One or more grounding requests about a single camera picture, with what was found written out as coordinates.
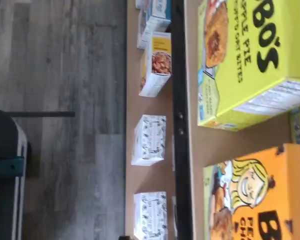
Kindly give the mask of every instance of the black object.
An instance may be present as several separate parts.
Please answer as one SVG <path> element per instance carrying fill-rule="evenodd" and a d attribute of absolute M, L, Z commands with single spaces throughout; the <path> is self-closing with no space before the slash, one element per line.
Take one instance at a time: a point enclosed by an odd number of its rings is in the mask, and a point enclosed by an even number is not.
<path fill-rule="evenodd" d="M 120 236 L 118 240 L 131 240 L 129 236 Z"/>
<path fill-rule="evenodd" d="M 0 178 L 22 177 L 24 166 L 24 157 L 0 158 Z"/>
<path fill-rule="evenodd" d="M 171 45 L 177 231 L 179 240 L 193 239 L 188 139 L 184 0 L 171 1 Z"/>
<path fill-rule="evenodd" d="M 74 111 L 7 111 L 11 118 L 73 118 Z"/>

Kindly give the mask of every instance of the cartoon girl illustration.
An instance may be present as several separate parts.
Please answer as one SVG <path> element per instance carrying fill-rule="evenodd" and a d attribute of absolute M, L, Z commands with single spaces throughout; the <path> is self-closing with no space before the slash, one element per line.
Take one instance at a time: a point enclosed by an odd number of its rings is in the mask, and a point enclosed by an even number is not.
<path fill-rule="evenodd" d="M 257 159 L 232 161 L 232 178 L 229 186 L 231 210 L 235 212 L 242 206 L 254 208 L 265 198 L 269 189 L 276 183 L 274 176 L 268 177 L 267 171 Z"/>
<path fill-rule="evenodd" d="M 268 176 L 257 159 L 234 159 L 217 164 L 210 204 L 210 236 L 230 237 L 231 215 L 240 207 L 258 206 L 275 185 L 274 177 Z"/>

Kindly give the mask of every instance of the gray wood plank floor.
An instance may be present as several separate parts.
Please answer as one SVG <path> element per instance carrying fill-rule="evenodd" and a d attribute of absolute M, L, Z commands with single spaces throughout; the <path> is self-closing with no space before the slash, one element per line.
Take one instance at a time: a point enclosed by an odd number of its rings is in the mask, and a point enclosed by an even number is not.
<path fill-rule="evenodd" d="M 0 0 L 0 109 L 32 146 L 24 240 L 124 234 L 125 0 Z"/>

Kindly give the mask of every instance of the black lettering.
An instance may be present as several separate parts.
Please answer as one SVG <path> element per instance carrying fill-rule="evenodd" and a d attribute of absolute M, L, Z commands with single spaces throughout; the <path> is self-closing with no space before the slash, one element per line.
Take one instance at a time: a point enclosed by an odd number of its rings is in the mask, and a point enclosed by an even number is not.
<path fill-rule="evenodd" d="M 244 36 L 245 33 L 248 33 L 249 32 L 249 27 L 248 27 L 248 24 L 245 24 L 242 23 L 242 35 Z"/>
<path fill-rule="evenodd" d="M 254 219 L 252 217 L 248 217 L 248 222 L 249 222 L 250 227 L 253 227 Z"/>
<path fill-rule="evenodd" d="M 247 66 L 247 64 L 250 64 L 251 63 L 251 56 L 247 56 L 244 58 L 244 65 Z"/>
<path fill-rule="evenodd" d="M 246 236 L 248 237 L 248 238 L 253 238 L 254 237 L 254 229 L 252 228 L 252 227 L 248 227 L 247 228 L 247 231 L 246 231 Z"/>
<path fill-rule="evenodd" d="M 235 34 L 235 50 L 240 51 L 240 36 L 238 32 Z"/>
<path fill-rule="evenodd" d="M 240 230 L 241 230 L 240 236 L 245 238 L 246 237 L 246 235 L 245 235 L 246 228 L 245 227 L 240 227 Z"/>
<path fill-rule="evenodd" d="M 246 220 L 245 220 L 245 218 L 244 217 L 242 217 L 241 219 L 240 219 L 240 225 L 241 226 L 246 226 Z"/>
<path fill-rule="evenodd" d="M 242 77 L 242 71 L 238 72 L 238 82 L 242 83 L 243 77 Z"/>
<path fill-rule="evenodd" d="M 265 39 L 264 34 L 268 31 L 270 31 L 271 35 Z M 272 41 L 275 39 L 276 32 L 277 28 L 274 23 L 271 22 L 265 25 L 265 27 L 260 31 L 259 34 L 259 45 L 263 48 L 269 46 L 270 43 L 272 43 Z"/>
<path fill-rule="evenodd" d="M 275 222 L 277 228 L 274 229 L 270 221 Z M 262 223 L 266 224 L 266 229 L 262 228 Z M 281 227 L 276 211 L 265 211 L 258 214 L 258 227 L 262 240 L 282 240 Z"/>
<path fill-rule="evenodd" d="M 241 2 L 241 8 L 242 8 L 242 13 L 241 16 L 243 18 L 242 22 L 241 22 L 241 28 L 242 28 L 242 35 L 244 35 L 245 33 L 247 33 L 249 31 L 249 27 L 247 24 L 247 2 L 246 0 L 243 0 Z"/>
<path fill-rule="evenodd" d="M 256 61 L 257 61 L 257 64 L 258 64 L 258 68 L 259 68 L 260 72 L 262 72 L 262 73 L 264 73 L 267 70 L 268 65 L 269 65 L 270 62 L 273 62 L 274 67 L 277 69 L 278 65 L 279 65 L 278 52 L 274 47 L 272 47 L 268 51 L 265 59 L 263 59 L 262 56 L 261 56 L 261 53 L 258 52 L 257 57 L 256 57 Z"/>
<path fill-rule="evenodd" d="M 253 24 L 256 28 L 260 28 L 265 19 L 269 19 L 275 12 L 275 6 L 272 0 L 264 0 L 253 10 Z"/>

